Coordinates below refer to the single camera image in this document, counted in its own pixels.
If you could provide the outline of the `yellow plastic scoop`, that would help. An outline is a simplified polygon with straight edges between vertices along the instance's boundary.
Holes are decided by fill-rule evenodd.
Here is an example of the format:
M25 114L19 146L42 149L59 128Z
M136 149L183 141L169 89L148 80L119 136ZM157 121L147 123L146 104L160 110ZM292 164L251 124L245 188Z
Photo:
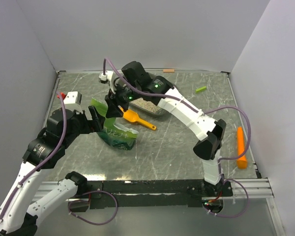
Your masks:
M141 119L141 118L139 117L139 115L138 115L135 111L130 110L130 109L128 109L128 110L124 110L122 107L120 107L120 109L121 109L121 111L123 112L123 116L122 116L122 117L123 117L126 121L128 121L128 122L130 122L130 123L137 123L137 124L140 124L140 125L142 125L142 126L148 128L148 129L150 129L150 130L153 130L153 131L156 130L156 126L155 126L155 125L153 125L153 124L151 124L151 123L149 123L149 122L147 122L147 121Z

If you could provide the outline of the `green litter bag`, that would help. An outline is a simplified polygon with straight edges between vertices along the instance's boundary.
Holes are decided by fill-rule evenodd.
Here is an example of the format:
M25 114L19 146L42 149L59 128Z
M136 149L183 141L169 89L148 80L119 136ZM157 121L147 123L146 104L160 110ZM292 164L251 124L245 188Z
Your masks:
M131 150L136 144L139 132L118 123L116 118L106 118L108 107L95 98L91 99L90 104L105 118L103 130L97 133L99 138L113 148Z

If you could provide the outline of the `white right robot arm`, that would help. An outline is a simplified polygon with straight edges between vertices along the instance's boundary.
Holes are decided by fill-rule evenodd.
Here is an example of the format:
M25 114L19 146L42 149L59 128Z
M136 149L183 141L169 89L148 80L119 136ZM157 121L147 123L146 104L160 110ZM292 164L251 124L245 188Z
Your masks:
M143 99L167 111L182 122L198 141L194 153L202 160L206 193L215 196L222 190L219 154L226 123L207 116L189 102L176 86L162 76L148 73L142 64L132 61L121 70L113 65L104 69L99 81L109 85L105 96L107 118L120 118L132 101Z

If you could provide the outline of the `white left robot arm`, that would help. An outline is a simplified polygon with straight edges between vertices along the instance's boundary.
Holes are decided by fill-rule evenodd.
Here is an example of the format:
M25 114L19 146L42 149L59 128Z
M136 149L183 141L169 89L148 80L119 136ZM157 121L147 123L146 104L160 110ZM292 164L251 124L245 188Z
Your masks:
M81 134L102 131L105 118L94 106L88 109L90 120L85 111L55 110L47 119L46 127L29 143L16 180L0 206L0 236L32 236L43 219L62 201L86 194L87 179L71 172L59 187L33 202L42 181L73 141Z

